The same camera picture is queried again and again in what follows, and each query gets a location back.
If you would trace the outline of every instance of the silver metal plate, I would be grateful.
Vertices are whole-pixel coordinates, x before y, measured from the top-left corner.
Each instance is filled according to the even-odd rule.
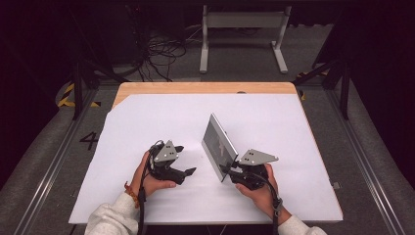
[[[165,162],[176,160],[179,158],[179,155],[174,148],[173,143],[171,140],[168,140],[167,143],[164,144],[160,152],[155,157],[155,163]]]
[[[249,149],[247,152],[241,157],[239,163],[241,165],[262,165],[266,163],[271,163],[278,161],[273,155],[262,153],[258,150]]]

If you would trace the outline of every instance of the tablet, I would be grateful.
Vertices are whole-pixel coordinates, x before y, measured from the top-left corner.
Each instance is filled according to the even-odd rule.
[[[238,152],[235,150],[214,114],[210,115],[207,123],[207,130],[202,140],[202,146],[217,177],[220,182],[222,182],[227,173],[223,172],[219,166],[223,165],[229,167],[232,165],[238,157]]]

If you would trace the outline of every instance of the white sweater sleeve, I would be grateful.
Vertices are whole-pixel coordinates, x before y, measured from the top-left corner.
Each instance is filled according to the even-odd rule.
[[[278,226],[280,235],[327,235],[319,227],[308,227],[295,215],[291,215],[287,221]]]
[[[85,234],[131,234],[138,232],[137,213],[134,200],[122,193],[113,205],[102,204],[88,218]]]

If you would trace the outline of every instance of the metal frame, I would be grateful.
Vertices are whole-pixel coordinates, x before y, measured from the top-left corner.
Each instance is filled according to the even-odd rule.
[[[277,27],[278,38],[271,41],[278,67],[281,73],[287,73],[287,65],[281,53],[281,43],[287,28],[291,7],[284,12],[208,12],[204,5],[203,12],[203,45],[200,73],[208,72],[208,29],[210,27]]]
[[[89,107],[93,102],[93,99],[97,93],[97,90],[88,90],[83,107]],[[64,163],[69,152],[69,145],[75,135],[77,129],[82,124],[82,120],[86,115],[88,109],[83,109],[77,118],[75,118],[69,126],[68,132],[65,135],[64,140],[61,143],[61,146],[58,149],[54,159],[46,170],[45,175],[37,187],[37,190],[30,201],[29,206],[27,207],[21,221],[19,222],[18,227],[16,228],[15,235],[29,234],[30,228],[33,225],[35,219],[37,218],[40,210],[42,209],[43,204],[45,203],[46,198],[52,186],[55,182],[56,177]]]
[[[375,174],[372,166],[370,165],[366,154],[363,150],[363,147],[360,145],[357,136],[351,126],[350,122],[343,117],[342,111],[339,109],[339,99],[333,90],[326,90],[326,94],[331,102],[332,108],[336,111],[336,114],[342,123],[342,126],[346,132],[347,138],[350,141],[350,144],[354,150],[354,158],[357,162],[357,165],[360,168],[360,171],[363,174],[363,177],[366,181],[366,184],[372,194],[372,197],[379,208],[379,211],[387,225],[391,234],[394,235],[405,235],[405,231],[402,228],[402,225],[397,218],[391,203],[388,200],[388,197],[385,193],[385,190],[379,182],[378,177]]]

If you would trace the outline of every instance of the forearm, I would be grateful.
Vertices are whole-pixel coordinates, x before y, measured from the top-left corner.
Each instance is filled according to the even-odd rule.
[[[268,217],[270,217],[271,219],[273,219],[274,212],[275,212],[274,209],[269,208],[269,210],[267,210],[265,213],[268,215]],[[278,215],[278,225],[281,225],[282,223],[284,223],[285,221],[287,221],[287,219],[289,219],[290,217],[291,217],[290,212],[287,211],[287,209],[285,209],[283,207],[281,209],[280,214]]]
[[[327,235],[319,227],[308,227],[295,215],[278,226],[280,235]]]
[[[113,205],[102,204],[88,219],[85,234],[137,234],[138,209],[131,197],[122,193]]]

